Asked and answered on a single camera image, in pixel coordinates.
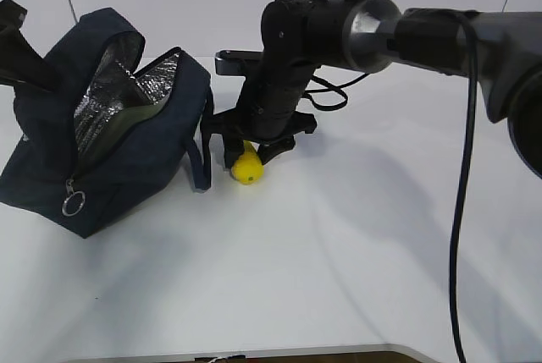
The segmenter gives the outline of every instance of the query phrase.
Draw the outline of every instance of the yellow lemon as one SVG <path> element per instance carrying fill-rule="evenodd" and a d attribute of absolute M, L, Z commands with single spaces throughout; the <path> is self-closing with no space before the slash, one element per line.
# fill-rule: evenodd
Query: yellow lemon
<path fill-rule="evenodd" d="M 250 141 L 243 141 L 245 152 L 231 168 L 231 175 L 241 184 L 249 185 L 263 176 L 263 165 Z"/>

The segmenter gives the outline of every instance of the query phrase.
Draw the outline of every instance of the black cable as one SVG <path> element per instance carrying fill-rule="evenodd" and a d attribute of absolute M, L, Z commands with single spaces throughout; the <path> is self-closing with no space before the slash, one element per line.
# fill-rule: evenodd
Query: black cable
<path fill-rule="evenodd" d="M 448 271 L 448 292 L 450 297 L 450 320 L 451 331 L 456 346 L 457 357 L 461 363 L 467 363 L 463 351 L 461 334 L 459 332 L 459 318 L 457 314 L 457 253 L 459 250 L 459 233 L 463 217 L 463 208 L 465 206 L 465 197 L 467 196 L 467 183 L 470 171 L 471 158 L 473 155 L 474 142 L 474 120 L 476 117 L 476 93 L 478 85 L 478 53 L 476 48 L 476 32 L 470 24 L 468 18 L 456 11 L 443 10 L 439 14 L 451 16 L 458 21 L 463 28 L 467 41 L 468 54 L 468 103 L 467 103 L 467 121 L 465 126 L 465 141 L 463 145 L 463 156 L 461 172 L 459 174 L 459 184 L 457 187 L 456 208 L 454 210 L 454 220 L 451 227 L 450 238 L 450 264 Z"/>
<path fill-rule="evenodd" d="M 360 75 L 359 77 L 355 78 L 352 81 L 348 81 L 345 84 L 337 85 L 335 88 L 341 88 L 341 89 L 348 88 L 349 86 L 357 84 L 359 81 L 365 80 L 369 75 L 370 74 L 362 74 L 362 75 Z M 316 89 L 316 90 L 306 90 L 305 92 L 309 92 L 311 94 L 318 94 L 319 92 L 331 92 L 331 91 L 334 91 L 334 90 L 332 90 L 330 88 L 320 88 L 320 89 Z"/>
<path fill-rule="evenodd" d="M 316 75 L 313 75 L 311 80 L 316 82 L 317 84 L 325 86 L 327 89 L 329 89 L 329 91 L 336 92 L 337 94 L 339 94 L 340 96 L 344 98 L 342 102 L 336 103 L 335 105 L 322 105 L 314 101 L 314 98 L 312 97 L 310 92 L 305 91 L 302 95 L 302 98 L 308 99 L 311 102 L 311 104 L 315 108 L 317 108 L 317 110 L 324 111 L 324 112 L 332 112 L 346 106 L 346 104 L 348 103 L 348 95 L 339 86 L 333 85 L 329 81 L 324 80 L 323 78 L 317 77 Z"/>

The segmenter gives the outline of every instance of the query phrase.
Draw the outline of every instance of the black bracket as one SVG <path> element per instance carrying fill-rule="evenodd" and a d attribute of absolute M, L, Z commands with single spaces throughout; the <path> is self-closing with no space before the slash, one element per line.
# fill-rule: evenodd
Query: black bracket
<path fill-rule="evenodd" d="M 61 78 L 21 35 L 26 9 L 12 0 L 0 1 L 0 84 L 29 84 L 55 91 Z"/>
<path fill-rule="evenodd" d="M 219 75 L 249 76 L 259 64 L 260 52 L 240 52 L 225 50 L 215 56 L 216 71 Z M 258 143 L 257 154 L 266 164 L 285 151 L 296 146 L 294 135 L 304 132 L 311 134 L 316 129 L 316 119 L 310 113 L 294 112 L 285 129 L 273 139 L 260 139 L 241 125 L 241 116 L 237 108 L 228 111 L 208 114 L 201 123 L 203 136 L 222 135 L 224 143 L 225 167 L 233 167 L 235 161 L 244 152 L 243 140 Z"/>

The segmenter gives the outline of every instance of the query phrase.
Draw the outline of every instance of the white table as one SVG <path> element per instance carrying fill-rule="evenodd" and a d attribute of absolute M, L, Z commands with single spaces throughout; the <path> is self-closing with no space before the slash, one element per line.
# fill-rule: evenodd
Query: white table
<path fill-rule="evenodd" d="M 241 81 L 213 77 L 218 109 Z M 215 138 L 207 193 L 192 192 L 185 161 L 164 192 L 89 239 L 1 205 L 0 361 L 391 349 L 455 362 L 447 260 L 466 86 L 392 66 L 352 87 L 342 111 L 319 113 L 316 133 L 257 184 L 222 169 Z M 1 92 L 6 162 L 20 132 Z M 477 128 L 459 261 L 465 350 L 478 363 L 542 360 L 542 181 L 482 105 Z"/>

